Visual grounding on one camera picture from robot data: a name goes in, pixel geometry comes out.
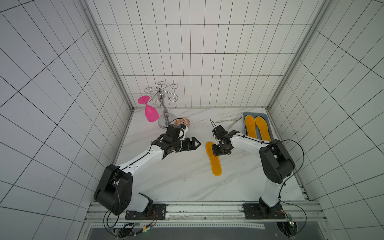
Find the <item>yellow insole bottom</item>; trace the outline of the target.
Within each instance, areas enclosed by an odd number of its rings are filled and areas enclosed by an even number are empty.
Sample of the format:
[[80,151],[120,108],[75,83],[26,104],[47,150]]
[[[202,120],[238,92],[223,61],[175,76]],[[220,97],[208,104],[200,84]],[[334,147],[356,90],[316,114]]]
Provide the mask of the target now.
[[256,122],[253,116],[247,115],[245,117],[245,127],[246,127],[247,136],[257,139]]

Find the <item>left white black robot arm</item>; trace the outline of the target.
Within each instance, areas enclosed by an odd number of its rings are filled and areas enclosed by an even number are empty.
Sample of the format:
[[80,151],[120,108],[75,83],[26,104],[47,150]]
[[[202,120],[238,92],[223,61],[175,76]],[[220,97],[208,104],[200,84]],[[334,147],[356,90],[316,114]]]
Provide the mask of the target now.
[[121,165],[110,164],[103,172],[94,194],[94,200],[112,214],[133,211],[148,218],[153,211],[153,200],[133,190],[134,175],[157,163],[172,153],[194,151],[201,143],[187,138],[188,127],[169,125],[167,131],[151,142],[149,148]]

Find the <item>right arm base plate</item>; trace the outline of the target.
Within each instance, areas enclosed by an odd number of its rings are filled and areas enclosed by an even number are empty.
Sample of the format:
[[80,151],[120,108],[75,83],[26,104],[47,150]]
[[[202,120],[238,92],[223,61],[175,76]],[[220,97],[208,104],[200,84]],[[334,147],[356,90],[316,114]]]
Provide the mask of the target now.
[[242,212],[246,220],[284,220],[286,218],[281,204],[274,207],[265,204],[243,204]]

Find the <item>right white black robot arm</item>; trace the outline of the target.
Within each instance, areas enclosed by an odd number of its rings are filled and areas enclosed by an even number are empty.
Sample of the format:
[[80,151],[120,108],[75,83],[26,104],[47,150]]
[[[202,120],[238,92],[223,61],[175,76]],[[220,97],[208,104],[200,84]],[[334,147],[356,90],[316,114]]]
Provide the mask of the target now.
[[267,180],[259,199],[259,209],[264,214],[276,210],[281,205],[280,195],[284,182],[296,167],[284,144],[280,140],[265,142],[254,139],[235,130],[228,132],[221,125],[216,126],[212,133],[218,142],[212,146],[216,157],[230,155],[234,148],[260,156]]

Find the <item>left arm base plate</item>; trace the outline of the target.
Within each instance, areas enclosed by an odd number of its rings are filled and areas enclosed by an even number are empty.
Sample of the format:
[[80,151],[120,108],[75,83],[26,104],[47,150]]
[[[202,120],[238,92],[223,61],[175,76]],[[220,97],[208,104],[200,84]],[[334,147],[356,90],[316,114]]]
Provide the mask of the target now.
[[166,218],[166,204],[150,204],[142,213],[136,211],[126,211],[125,220],[145,221],[145,220],[164,220]]

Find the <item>yellow insole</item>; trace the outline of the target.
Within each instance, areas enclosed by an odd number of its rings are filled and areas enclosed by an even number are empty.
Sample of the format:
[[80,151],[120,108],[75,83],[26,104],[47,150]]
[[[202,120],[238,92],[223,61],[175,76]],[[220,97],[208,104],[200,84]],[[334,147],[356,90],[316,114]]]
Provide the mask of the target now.
[[214,176],[220,176],[222,174],[222,167],[220,163],[220,158],[214,155],[213,152],[213,142],[206,143],[206,153],[210,160],[211,170]]
[[257,139],[256,122],[253,116],[247,115],[245,117],[245,127],[246,127],[247,136]]
[[269,128],[267,122],[260,116],[255,118],[256,126],[260,131],[260,135],[263,141],[271,141],[271,136],[269,133]]

